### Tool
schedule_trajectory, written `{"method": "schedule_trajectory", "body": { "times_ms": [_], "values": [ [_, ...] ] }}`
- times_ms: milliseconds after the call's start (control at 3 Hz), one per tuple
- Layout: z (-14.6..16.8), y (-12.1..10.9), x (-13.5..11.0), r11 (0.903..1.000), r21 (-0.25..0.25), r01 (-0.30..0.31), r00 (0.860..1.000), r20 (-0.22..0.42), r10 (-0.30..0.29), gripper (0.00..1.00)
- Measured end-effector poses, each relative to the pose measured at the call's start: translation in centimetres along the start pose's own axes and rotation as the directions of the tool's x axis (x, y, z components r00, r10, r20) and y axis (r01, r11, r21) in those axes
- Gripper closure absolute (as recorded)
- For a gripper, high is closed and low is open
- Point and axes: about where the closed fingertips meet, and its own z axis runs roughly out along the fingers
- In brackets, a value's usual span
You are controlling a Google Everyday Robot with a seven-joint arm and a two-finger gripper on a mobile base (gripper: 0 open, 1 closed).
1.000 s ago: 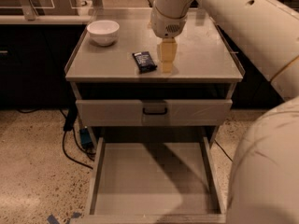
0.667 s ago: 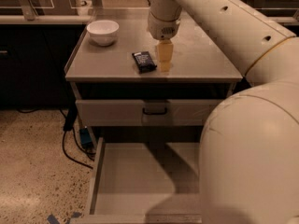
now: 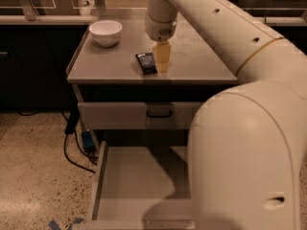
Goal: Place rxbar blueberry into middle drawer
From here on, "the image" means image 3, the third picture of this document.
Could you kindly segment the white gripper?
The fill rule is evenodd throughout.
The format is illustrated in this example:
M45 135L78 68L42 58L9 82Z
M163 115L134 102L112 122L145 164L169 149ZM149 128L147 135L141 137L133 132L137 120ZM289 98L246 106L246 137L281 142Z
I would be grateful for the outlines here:
M176 27L176 19L171 22L157 22L148 14L145 16L145 31L147 35L151 40L158 41L153 46L153 57L159 74L168 71L171 45L167 40L174 35Z

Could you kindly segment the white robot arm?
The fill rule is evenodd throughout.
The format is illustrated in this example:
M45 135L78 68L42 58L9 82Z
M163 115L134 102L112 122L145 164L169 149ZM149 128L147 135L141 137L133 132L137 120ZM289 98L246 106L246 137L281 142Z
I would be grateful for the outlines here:
M305 54L227 0L149 0L150 39L169 39L179 14L239 82L206 101L190 126L196 230L300 230Z

